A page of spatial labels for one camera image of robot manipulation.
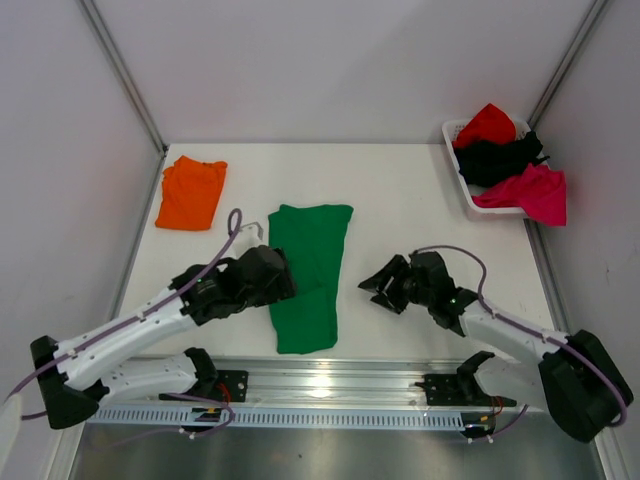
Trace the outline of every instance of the table surface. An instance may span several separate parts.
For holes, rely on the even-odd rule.
[[[206,232],[156,228],[162,201],[159,182],[123,312],[155,296],[190,265],[208,263],[226,240],[226,218],[234,207],[242,209],[245,223],[263,225],[266,240],[267,216],[282,203],[300,207],[343,203],[353,206],[354,214],[340,274],[338,343],[304,357],[458,360],[479,349],[492,350],[438,327],[424,308],[409,306],[395,315],[369,302],[370,295],[357,288],[394,254],[435,244],[476,253],[489,269],[488,298],[504,310],[553,328],[524,223],[467,220],[455,173],[441,145],[174,144],[165,167],[181,155],[229,164],[213,226]],[[480,278],[477,264],[456,252],[441,254],[456,283],[475,290]],[[192,346],[217,357],[283,358],[276,352],[266,307],[213,320],[145,353],[176,354]]]

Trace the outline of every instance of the metal floor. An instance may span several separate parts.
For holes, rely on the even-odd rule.
[[[196,441],[167,433],[101,448],[148,428],[87,425],[70,479],[604,478],[594,448],[542,414],[525,416],[492,445],[461,443],[455,432],[236,427]]]

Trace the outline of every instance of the white basket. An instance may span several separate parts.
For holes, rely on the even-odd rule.
[[[511,117],[513,124],[516,126],[516,140],[524,138],[527,132],[531,129],[527,122]],[[464,207],[469,220],[491,220],[491,219],[503,219],[503,218],[528,218],[527,214],[520,207],[502,207],[502,208],[483,208],[473,203],[472,195],[481,195],[488,189],[479,187],[477,185],[467,185],[464,177],[460,175],[460,164],[453,152],[453,142],[458,137],[458,134],[464,127],[471,121],[470,118],[464,120],[451,120],[445,122],[442,125],[442,133],[444,134],[444,141],[447,144],[447,150],[449,150],[449,158],[453,164],[460,188],[464,195]]]

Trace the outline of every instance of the green cloth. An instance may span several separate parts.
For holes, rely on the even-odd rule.
[[[348,205],[281,205],[269,215],[269,246],[284,250],[298,286],[294,298],[269,306],[278,353],[311,353],[338,341],[338,279],[352,213]]]

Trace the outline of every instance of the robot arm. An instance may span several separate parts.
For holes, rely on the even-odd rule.
[[[202,349],[191,348],[156,361],[125,360],[176,333],[227,318],[248,307],[293,297],[296,292],[284,253],[259,245],[246,250],[237,260],[221,260],[191,288],[169,300],[203,267],[189,267],[145,305],[91,332],[61,342],[45,336],[31,344],[36,368],[61,359],[38,376],[53,429],[80,423],[101,406],[116,401],[160,393],[207,396],[217,372]],[[144,313],[152,305],[162,306]],[[122,328],[113,331],[118,325]],[[91,339],[95,343],[80,349]]]
[[[462,337],[481,340],[520,363],[480,352],[458,369],[490,396],[515,398],[550,413],[571,437],[588,442],[621,414],[620,402],[598,376],[569,350],[577,352],[614,385],[625,405],[633,393],[600,341],[591,333],[575,335],[541,329],[526,320],[504,315],[476,292],[456,287],[442,257],[417,251],[408,263],[396,255],[360,288],[371,301],[402,313],[409,303],[424,306],[435,322]]]

